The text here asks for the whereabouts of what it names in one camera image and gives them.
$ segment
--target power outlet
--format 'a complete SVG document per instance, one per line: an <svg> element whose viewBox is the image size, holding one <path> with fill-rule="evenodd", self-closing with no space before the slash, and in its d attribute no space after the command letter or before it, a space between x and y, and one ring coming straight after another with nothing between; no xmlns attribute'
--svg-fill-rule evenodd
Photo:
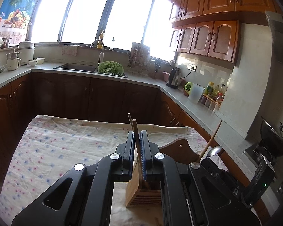
<svg viewBox="0 0 283 226"><path fill-rule="evenodd" d="M194 64L190 63L186 68L191 70L191 71L196 71L197 65L194 65Z"/></svg>

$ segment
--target silver screw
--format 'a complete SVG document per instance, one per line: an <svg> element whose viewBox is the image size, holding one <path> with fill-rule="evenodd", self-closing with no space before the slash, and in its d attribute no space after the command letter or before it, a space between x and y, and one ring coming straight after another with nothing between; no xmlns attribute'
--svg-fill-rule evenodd
<svg viewBox="0 0 283 226"><path fill-rule="evenodd" d="M111 154L110 158L113 159L113 160L117 160L119 158L119 154L117 154L117 153Z"/></svg>
<svg viewBox="0 0 283 226"><path fill-rule="evenodd" d="M160 159L160 160L165 157L165 155L163 153L156 153L154 156L155 156L156 159Z"/></svg>
<svg viewBox="0 0 283 226"><path fill-rule="evenodd" d="M80 171L80 170L83 170L83 169L84 169L84 165L83 164L79 163L79 164L75 165L75 170L76 171Z"/></svg>
<svg viewBox="0 0 283 226"><path fill-rule="evenodd" d="M192 163L191 163L191 168L193 168L193 169L199 169L199 168L200 168L200 164L197 163L197 162L192 162Z"/></svg>

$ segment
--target range hood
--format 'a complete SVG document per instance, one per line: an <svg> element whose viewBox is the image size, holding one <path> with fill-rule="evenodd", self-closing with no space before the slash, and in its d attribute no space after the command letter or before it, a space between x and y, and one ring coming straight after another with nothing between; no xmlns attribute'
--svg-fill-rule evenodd
<svg viewBox="0 0 283 226"><path fill-rule="evenodd" d="M272 31L272 47L276 59L283 63L283 15L265 11L266 19Z"/></svg>

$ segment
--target poster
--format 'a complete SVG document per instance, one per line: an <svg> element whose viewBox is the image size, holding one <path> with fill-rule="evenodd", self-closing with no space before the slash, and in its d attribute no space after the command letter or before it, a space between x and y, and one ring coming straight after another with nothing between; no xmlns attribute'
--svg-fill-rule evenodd
<svg viewBox="0 0 283 226"><path fill-rule="evenodd" d="M0 37L11 38L11 44L25 41L36 1L4 0L0 8Z"/></svg>

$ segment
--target window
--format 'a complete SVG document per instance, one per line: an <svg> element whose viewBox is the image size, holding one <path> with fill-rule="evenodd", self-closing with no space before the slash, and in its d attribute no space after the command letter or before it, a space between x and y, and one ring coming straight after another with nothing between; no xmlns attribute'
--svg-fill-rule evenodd
<svg viewBox="0 0 283 226"><path fill-rule="evenodd" d="M144 39L144 44L150 47L150 55L166 61L175 55L169 48L173 31L169 22L171 6L169 0L155 0Z"/></svg>
<svg viewBox="0 0 283 226"><path fill-rule="evenodd" d="M91 44L107 0L73 0L64 26L62 41Z"/></svg>
<svg viewBox="0 0 283 226"><path fill-rule="evenodd" d="M69 0L42 0L35 16L31 40L55 42Z"/></svg>
<svg viewBox="0 0 283 226"><path fill-rule="evenodd" d="M131 50L132 42L143 43L152 57L174 58L169 0L41 0L37 7L34 42L89 45L104 30L105 46Z"/></svg>
<svg viewBox="0 0 283 226"><path fill-rule="evenodd" d="M105 30L104 45L131 50L140 43L152 0L115 0Z"/></svg>

